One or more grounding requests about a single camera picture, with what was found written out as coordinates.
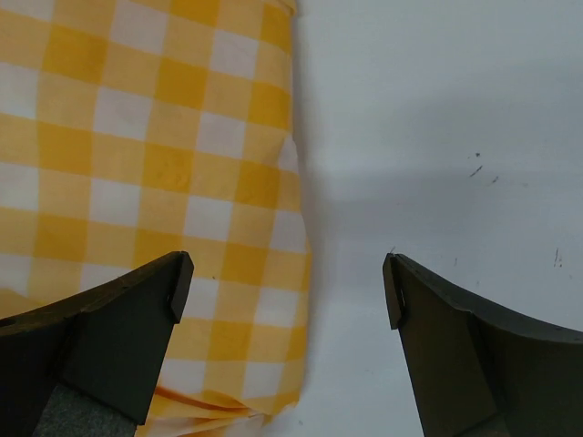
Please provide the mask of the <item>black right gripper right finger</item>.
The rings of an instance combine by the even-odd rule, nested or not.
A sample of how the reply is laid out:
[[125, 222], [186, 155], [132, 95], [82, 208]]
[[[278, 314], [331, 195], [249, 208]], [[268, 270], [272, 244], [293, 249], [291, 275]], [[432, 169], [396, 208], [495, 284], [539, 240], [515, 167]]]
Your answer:
[[403, 254], [387, 254], [383, 276], [424, 435], [581, 435], [581, 332], [487, 300]]

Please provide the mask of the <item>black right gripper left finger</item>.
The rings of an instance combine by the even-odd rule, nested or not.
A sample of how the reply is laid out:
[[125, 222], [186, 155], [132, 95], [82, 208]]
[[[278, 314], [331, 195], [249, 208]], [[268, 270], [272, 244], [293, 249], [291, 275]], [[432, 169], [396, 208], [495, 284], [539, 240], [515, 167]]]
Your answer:
[[185, 251], [1, 319], [4, 436], [132, 436], [145, 423], [194, 270]]

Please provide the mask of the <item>yellow white checkered cloth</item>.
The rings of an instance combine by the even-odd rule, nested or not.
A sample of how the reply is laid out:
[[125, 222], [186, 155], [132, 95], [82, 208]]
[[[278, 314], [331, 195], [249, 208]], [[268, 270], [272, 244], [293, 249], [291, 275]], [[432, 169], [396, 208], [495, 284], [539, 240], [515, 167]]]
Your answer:
[[194, 264], [141, 436], [259, 436], [303, 383], [293, 1], [1, 4], [1, 313]]

